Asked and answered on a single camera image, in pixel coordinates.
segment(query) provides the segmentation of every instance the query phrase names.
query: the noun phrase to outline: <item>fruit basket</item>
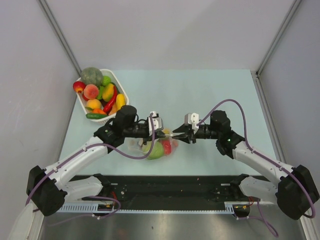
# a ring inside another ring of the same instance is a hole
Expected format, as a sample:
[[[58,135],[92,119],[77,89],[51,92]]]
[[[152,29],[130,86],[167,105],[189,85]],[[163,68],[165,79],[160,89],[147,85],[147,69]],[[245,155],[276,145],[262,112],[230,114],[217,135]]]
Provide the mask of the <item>fruit basket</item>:
[[[108,76],[111,79],[111,83],[113,83],[117,87],[119,93],[124,95],[125,104],[129,105],[128,95],[126,94],[124,88],[120,84],[120,82],[117,79],[117,77],[115,76],[115,74],[111,70],[108,70],[108,69],[100,69],[100,71],[102,72],[103,76]],[[77,93],[76,95],[77,95],[77,98],[82,106],[82,109],[84,111],[84,115],[90,113],[90,111],[86,109],[87,101],[83,98],[83,95],[81,93]],[[108,116],[101,118],[101,119],[90,119],[90,120],[93,122],[99,123],[101,125],[104,125],[109,119],[112,119],[115,116],[116,116],[116,114],[114,113],[112,115],[108,115]]]

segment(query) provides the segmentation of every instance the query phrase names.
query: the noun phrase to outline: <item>green melon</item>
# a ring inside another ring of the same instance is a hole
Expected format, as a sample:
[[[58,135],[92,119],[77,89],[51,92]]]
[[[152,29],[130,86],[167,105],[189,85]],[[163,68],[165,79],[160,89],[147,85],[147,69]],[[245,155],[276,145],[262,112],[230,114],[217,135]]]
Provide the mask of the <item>green melon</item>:
[[[95,67],[87,67],[81,72],[81,81],[85,84],[94,84],[97,87],[100,87],[104,76],[102,72]]]

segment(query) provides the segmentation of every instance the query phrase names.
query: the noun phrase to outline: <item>table surface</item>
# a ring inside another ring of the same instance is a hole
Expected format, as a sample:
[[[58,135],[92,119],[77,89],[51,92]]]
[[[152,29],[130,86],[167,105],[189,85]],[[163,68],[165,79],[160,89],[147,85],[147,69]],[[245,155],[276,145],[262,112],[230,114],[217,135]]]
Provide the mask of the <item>table surface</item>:
[[[251,145],[275,158],[267,125],[249,70],[116,70],[113,71],[126,91],[130,105],[137,108],[140,119],[150,111],[157,111],[164,127],[176,129],[187,113],[203,118],[224,99],[237,100],[244,109],[248,140]],[[243,119],[238,107],[228,102],[220,110],[226,111],[231,127],[244,134]],[[60,160],[88,141],[101,125],[86,119],[78,100],[75,103],[66,133]],[[130,153],[125,142],[120,150]],[[133,160],[117,152],[101,157],[79,174],[136,176],[206,176],[259,175],[251,167],[222,156],[215,140],[197,140],[196,144],[179,142],[176,151],[156,160]]]

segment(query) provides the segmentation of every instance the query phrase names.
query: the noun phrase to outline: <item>white vent strip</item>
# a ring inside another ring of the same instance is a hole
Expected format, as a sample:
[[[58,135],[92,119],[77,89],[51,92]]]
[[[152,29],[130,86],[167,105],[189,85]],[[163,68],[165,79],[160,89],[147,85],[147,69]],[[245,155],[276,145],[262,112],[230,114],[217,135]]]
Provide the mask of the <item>white vent strip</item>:
[[[58,213],[110,213],[110,210],[98,210],[100,203],[65,203]],[[195,210],[195,211],[169,211],[169,210],[119,210],[120,214],[234,214],[232,204],[225,203],[225,210]]]

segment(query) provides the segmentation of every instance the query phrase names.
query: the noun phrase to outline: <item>plastic bag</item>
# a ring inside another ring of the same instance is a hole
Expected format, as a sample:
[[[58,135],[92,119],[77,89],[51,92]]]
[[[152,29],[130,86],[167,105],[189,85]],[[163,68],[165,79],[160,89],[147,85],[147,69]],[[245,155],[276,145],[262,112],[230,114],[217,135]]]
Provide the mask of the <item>plastic bag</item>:
[[[164,129],[165,134],[171,134],[169,129]],[[176,148],[178,147],[178,140],[172,139],[168,136],[165,138],[159,138],[154,141],[154,146],[150,155],[146,158],[148,160],[155,160],[165,156],[172,155]],[[128,142],[128,149],[131,152],[142,153],[146,155],[151,147],[151,141],[148,141],[146,144],[143,144],[142,138],[140,139],[131,139]]]

